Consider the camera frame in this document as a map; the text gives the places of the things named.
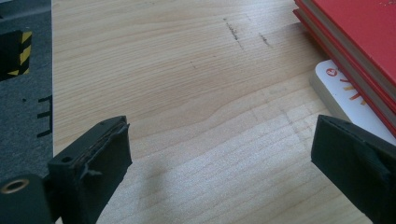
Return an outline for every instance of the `yellow and black striped tape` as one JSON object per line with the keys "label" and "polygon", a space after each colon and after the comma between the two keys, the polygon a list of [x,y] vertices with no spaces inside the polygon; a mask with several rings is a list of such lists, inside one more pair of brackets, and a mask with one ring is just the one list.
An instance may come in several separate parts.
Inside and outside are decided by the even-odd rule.
{"label": "yellow and black striped tape", "polygon": [[29,73],[32,32],[0,35],[0,81]]}
{"label": "yellow and black striped tape", "polygon": [[32,32],[25,32],[21,37],[19,69],[8,72],[9,75],[17,76],[29,73],[29,59],[32,50]]}

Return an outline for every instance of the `white card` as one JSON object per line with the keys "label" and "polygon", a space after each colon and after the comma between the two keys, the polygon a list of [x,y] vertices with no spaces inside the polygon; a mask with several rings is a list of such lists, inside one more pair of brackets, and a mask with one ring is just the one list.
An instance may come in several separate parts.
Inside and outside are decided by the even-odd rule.
{"label": "white card", "polygon": [[396,146],[396,138],[364,102],[332,60],[319,63],[315,72],[352,123]]}

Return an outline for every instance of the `red book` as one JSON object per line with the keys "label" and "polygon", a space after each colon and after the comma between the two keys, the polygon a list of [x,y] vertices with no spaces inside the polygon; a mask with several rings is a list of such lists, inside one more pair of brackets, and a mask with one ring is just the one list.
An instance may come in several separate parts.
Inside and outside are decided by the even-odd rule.
{"label": "red book", "polygon": [[312,2],[343,33],[346,39],[337,40],[386,93],[384,100],[396,112],[396,0],[305,2]]}
{"label": "red book", "polygon": [[[385,91],[381,88],[381,86],[384,85],[384,83],[382,83],[382,85],[381,84],[378,85],[375,82],[375,80],[371,78],[371,76],[382,77],[382,75],[380,73],[373,75],[367,73],[367,71],[364,70],[363,67],[364,66],[367,67],[366,66],[367,63],[360,64],[361,62],[359,62],[359,59],[358,60],[355,59],[355,54],[353,52],[350,52],[352,50],[348,51],[347,49],[345,49],[345,43],[346,43],[345,39],[342,39],[344,41],[343,42],[343,41],[339,41],[339,39],[336,38],[340,36],[337,35],[337,33],[340,32],[337,30],[337,27],[335,27],[334,25],[332,24],[329,25],[328,19],[324,18],[325,15],[320,13],[319,9],[316,6],[314,6],[313,4],[314,1],[319,1],[319,0],[296,0],[296,4],[300,7],[300,9],[305,11],[307,17],[309,17],[308,21],[304,20],[304,18],[302,18],[297,11],[295,11],[296,15],[299,17],[300,21],[302,21],[304,25],[309,28],[310,32],[313,34],[316,40],[322,45],[323,48],[326,49],[326,51],[328,51],[331,58],[334,60],[335,63],[337,63],[337,65],[339,65],[339,67],[341,68],[349,67],[348,69],[343,69],[345,71],[346,76],[348,76],[348,78],[351,79],[355,87],[366,99],[367,103],[372,107],[375,113],[388,126],[389,130],[392,131],[393,134],[396,136],[396,116],[394,112],[395,111],[394,106],[396,105],[396,103],[394,100],[389,98],[386,95]],[[325,36],[319,38],[317,34],[314,34],[317,32],[313,32],[313,30],[311,29],[315,26],[317,26],[319,30],[321,30],[318,32],[320,33],[323,32],[322,35]],[[323,41],[330,41],[331,43],[330,45],[324,44]],[[396,94],[395,86],[388,81],[385,82],[385,85],[388,85],[390,87],[389,92],[394,96]]]}

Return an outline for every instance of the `wooden table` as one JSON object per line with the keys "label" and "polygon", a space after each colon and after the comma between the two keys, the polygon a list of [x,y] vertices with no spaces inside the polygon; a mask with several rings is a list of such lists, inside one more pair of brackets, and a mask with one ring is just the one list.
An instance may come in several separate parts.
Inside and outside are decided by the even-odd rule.
{"label": "wooden table", "polygon": [[291,0],[54,0],[55,153],[126,115],[98,223],[370,223],[310,161],[327,56]]}

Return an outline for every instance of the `pencil mark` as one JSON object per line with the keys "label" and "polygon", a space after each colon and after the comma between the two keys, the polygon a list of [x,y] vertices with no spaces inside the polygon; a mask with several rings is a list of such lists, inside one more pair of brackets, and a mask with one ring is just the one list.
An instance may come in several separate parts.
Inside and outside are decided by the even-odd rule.
{"label": "pencil mark", "polygon": [[231,31],[231,34],[233,35],[233,38],[238,41],[238,36],[236,35],[236,30],[230,25],[230,23],[227,22],[227,27]]}
{"label": "pencil mark", "polygon": [[194,69],[197,69],[197,68],[195,67],[195,65],[192,63],[192,61],[190,61],[190,64],[192,65],[192,67],[193,67]]}
{"label": "pencil mark", "polygon": [[231,34],[233,35],[233,39],[236,40],[236,42],[238,42],[238,45],[239,47],[241,47],[241,49],[244,49],[241,43],[239,42],[238,35],[236,35],[237,31],[230,25],[230,23],[227,22],[227,19],[223,19],[223,20],[226,21],[227,27],[230,30]]}
{"label": "pencil mark", "polygon": [[247,16],[247,19],[248,19],[249,21],[251,21],[251,19],[250,19],[250,17],[248,16],[247,13],[245,13],[245,16]]}
{"label": "pencil mark", "polygon": [[267,40],[267,38],[265,38],[265,36],[264,35],[262,35],[262,34],[260,34],[259,33],[259,36],[262,38],[262,41],[264,42],[264,44],[266,45],[266,46],[268,46],[268,47],[272,47],[269,43],[268,43],[268,40]]}

